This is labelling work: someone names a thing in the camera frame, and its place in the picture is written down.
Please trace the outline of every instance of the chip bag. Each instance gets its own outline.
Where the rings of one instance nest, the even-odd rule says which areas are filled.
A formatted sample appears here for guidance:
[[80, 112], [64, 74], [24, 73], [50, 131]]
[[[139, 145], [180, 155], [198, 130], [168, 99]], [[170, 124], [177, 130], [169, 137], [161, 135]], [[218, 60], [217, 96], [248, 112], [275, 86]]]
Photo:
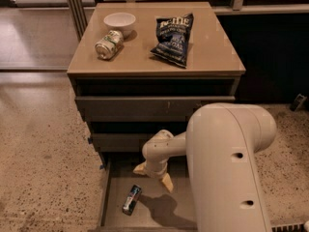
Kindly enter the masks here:
[[158, 18], [156, 37], [159, 43], [151, 50], [151, 53], [186, 68], [186, 55], [193, 19], [193, 14]]

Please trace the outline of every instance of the silver can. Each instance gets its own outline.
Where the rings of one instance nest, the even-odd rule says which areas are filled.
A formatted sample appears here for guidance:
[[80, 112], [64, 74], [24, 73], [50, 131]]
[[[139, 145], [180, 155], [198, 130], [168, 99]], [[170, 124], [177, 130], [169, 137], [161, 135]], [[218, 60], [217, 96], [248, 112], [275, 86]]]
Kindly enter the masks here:
[[96, 52], [98, 58], [103, 60], [111, 59], [118, 50], [124, 45], [124, 36], [122, 32], [111, 30], [107, 35], [96, 43]]

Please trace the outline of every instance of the wooden tabletop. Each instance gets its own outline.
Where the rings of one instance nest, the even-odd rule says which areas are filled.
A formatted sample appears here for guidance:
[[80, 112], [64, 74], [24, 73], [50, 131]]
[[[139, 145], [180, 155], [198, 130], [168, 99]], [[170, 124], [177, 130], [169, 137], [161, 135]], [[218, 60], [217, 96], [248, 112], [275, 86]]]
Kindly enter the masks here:
[[[103, 19], [116, 12], [135, 15], [134, 31], [110, 61], [99, 60], [95, 44], [108, 33]], [[156, 19], [193, 13], [186, 69], [152, 55]], [[207, 2], [102, 3], [89, 21], [71, 60], [69, 76], [240, 76], [245, 68]]]

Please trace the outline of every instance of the floor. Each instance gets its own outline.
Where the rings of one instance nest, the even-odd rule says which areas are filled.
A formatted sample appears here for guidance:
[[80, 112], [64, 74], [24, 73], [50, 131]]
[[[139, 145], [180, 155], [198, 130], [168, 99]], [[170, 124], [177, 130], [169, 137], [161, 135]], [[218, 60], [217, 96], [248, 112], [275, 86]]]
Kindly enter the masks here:
[[[70, 14], [10, 10], [0, 9], [1, 68], [60, 72], [0, 74], [0, 232], [96, 229], [106, 179], [61, 72], [78, 44]], [[309, 219], [309, 112], [263, 107], [278, 127], [272, 145], [256, 154], [271, 224], [303, 223]]]

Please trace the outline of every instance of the snack bag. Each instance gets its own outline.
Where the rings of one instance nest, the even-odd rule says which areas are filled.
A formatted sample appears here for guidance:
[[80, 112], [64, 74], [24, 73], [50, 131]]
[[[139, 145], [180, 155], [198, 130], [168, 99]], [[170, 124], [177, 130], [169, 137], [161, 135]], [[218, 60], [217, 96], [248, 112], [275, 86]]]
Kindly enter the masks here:
[[193, 14], [186, 14], [182, 17], [158, 18], [156, 20], [156, 37], [159, 43], [151, 50], [151, 53], [181, 67], [186, 67], [186, 55], [193, 19]]

